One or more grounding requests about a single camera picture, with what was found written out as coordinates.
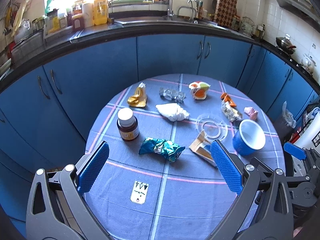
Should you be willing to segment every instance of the yellow jug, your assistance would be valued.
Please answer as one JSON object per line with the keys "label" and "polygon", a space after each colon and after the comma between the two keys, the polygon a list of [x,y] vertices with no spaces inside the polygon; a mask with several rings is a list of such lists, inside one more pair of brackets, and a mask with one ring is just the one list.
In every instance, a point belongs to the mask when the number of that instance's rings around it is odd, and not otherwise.
{"label": "yellow jug", "polygon": [[108,1],[94,0],[94,24],[100,25],[108,22]]}

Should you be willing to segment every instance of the crumpled teal wrapper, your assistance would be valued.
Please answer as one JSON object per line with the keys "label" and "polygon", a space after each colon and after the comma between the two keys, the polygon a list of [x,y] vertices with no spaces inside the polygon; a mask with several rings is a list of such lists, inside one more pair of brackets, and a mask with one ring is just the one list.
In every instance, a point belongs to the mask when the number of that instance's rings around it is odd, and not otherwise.
{"label": "crumpled teal wrapper", "polygon": [[172,141],[148,137],[143,141],[139,150],[139,154],[157,153],[162,155],[169,162],[173,163],[180,156],[184,149],[185,147],[181,147]]}

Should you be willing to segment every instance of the trash bin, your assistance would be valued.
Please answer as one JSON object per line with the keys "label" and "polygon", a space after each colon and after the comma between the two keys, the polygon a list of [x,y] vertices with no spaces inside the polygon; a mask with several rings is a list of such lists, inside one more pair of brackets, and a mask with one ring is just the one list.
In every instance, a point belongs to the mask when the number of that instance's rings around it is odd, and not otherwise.
{"label": "trash bin", "polygon": [[282,105],[282,113],[273,123],[276,132],[278,133],[279,139],[281,142],[284,141],[284,138],[290,133],[293,132],[293,129],[296,127],[296,121],[293,119],[293,115],[286,109],[287,101]]}

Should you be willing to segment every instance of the black countertop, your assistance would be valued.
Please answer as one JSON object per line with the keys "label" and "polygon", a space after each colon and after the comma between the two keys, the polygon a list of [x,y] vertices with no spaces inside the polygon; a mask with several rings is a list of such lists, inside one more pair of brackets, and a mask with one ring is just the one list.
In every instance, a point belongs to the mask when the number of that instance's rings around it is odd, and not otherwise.
{"label": "black countertop", "polygon": [[234,31],[223,30],[220,28],[209,27],[205,25],[196,25],[187,22],[177,21],[146,21],[135,24],[122,25],[115,23],[114,25],[98,25],[86,28],[77,33],[71,33],[65,37],[61,37],[52,43],[47,44],[45,51],[38,54],[36,57],[28,60],[19,67],[9,73],[3,80],[0,81],[0,93],[10,86],[13,82],[34,70],[35,68],[44,65],[55,58],[69,54],[73,51],[83,49],[106,41],[124,39],[129,37],[136,37],[150,34],[170,34],[170,33],[184,33],[184,34],[200,34],[206,36],[223,37],[233,40],[248,42],[254,45],[264,47],[273,54],[282,59],[295,71],[297,71],[306,82],[320,94],[319,84],[308,74],[304,69],[297,66],[297,62],[290,60],[288,56],[281,53],[279,48],[270,44],[267,41],[256,41],[245,35],[236,33]]}

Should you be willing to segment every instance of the blue bowl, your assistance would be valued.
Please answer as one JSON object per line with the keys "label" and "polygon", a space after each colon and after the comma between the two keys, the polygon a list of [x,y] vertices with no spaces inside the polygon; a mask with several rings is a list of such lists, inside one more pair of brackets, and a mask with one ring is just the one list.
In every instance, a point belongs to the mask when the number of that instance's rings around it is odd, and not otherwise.
{"label": "blue bowl", "polygon": [[255,121],[249,119],[240,123],[239,130],[232,139],[234,149],[242,156],[262,149],[265,143],[266,136],[262,128]]}

